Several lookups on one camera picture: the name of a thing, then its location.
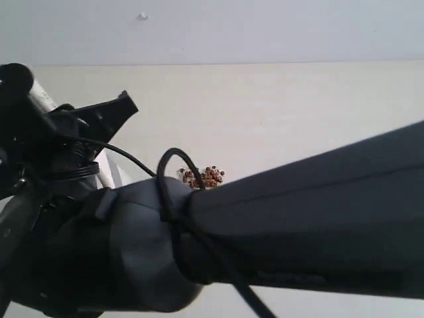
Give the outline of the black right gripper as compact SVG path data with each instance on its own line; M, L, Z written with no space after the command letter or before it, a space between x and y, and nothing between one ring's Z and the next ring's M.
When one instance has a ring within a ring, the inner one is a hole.
M138 109L127 92L96 105L58 105L25 65L1 66L1 198L27 181L61 182L98 177L121 184L103 149Z

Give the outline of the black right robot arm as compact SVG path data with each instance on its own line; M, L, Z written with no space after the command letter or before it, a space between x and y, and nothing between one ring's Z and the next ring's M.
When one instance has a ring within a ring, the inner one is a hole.
M97 187L128 93L55 106L1 66L1 310L171 313L204 286L423 298L423 123L211 187L167 150L148 179Z

